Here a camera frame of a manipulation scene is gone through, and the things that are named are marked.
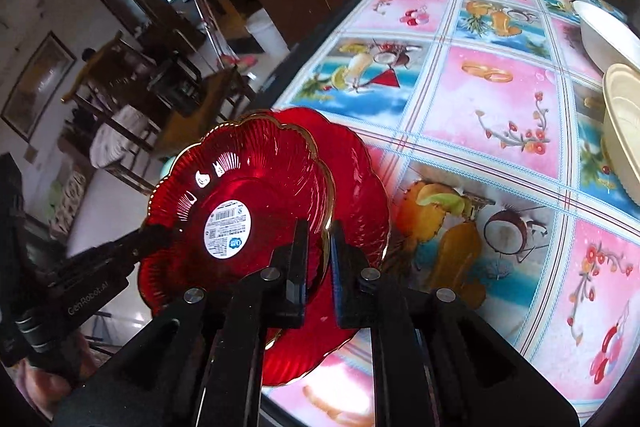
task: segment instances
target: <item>white bowl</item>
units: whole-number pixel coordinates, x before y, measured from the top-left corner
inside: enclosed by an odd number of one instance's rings
[[[614,64],[604,76],[607,110],[602,132],[611,167],[636,204],[640,204],[640,74]]]
[[[612,64],[626,64],[640,71],[640,39],[625,23],[584,1],[574,1],[580,17],[582,44],[591,60],[603,72]]]

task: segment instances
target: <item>red plate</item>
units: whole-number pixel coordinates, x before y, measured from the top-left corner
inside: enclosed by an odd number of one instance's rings
[[[146,222],[181,232],[140,263],[138,288],[158,313],[193,286],[224,289],[264,266],[309,221],[308,287],[328,265],[335,189],[309,133],[268,114],[223,123],[184,150],[151,195]]]
[[[295,107],[272,114],[282,123],[298,124],[311,133],[320,158],[334,177],[334,218],[342,221],[347,242],[360,248],[371,266],[378,266],[388,243],[389,208],[385,188],[371,168],[362,140],[311,109]],[[336,323],[330,270],[306,307],[302,328],[283,331],[265,352],[263,385],[281,385],[308,373],[356,333],[341,330]]]

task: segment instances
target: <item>round label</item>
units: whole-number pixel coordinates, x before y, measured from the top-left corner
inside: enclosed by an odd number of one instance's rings
[[[251,215],[244,203],[228,200],[220,203],[204,226],[204,246],[217,259],[235,256],[251,232]]]

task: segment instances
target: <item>picture frame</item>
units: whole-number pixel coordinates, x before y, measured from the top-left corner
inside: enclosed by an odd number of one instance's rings
[[[49,32],[20,72],[0,118],[29,142],[76,56]]]

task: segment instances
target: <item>wooden chair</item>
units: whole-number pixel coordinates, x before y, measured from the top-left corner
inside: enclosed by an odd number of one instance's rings
[[[123,56],[130,59],[121,60]],[[155,66],[153,61],[122,41],[122,32],[118,32],[87,61],[72,89],[62,97],[63,103],[76,102],[94,115],[98,123],[108,125],[130,140],[134,145],[130,165],[124,165],[124,158],[121,158],[104,169],[143,194],[150,194],[154,189],[154,185],[144,178],[152,158],[177,155],[198,142],[218,120],[236,118],[242,98],[253,100],[255,97],[236,68],[221,70],[203,79],[207,94],[190,117],[170,110],[163,116],[158,106],[166,106],[146,90]],[[225,100],[232,106],[228,117],[222,115]],[[150,125],[142,137],[113,120],[115,113],[125,105],[132,105],[150,118]],[[148,160],[141,176],[135,172],[135,167],[142,151],[148,154]]]

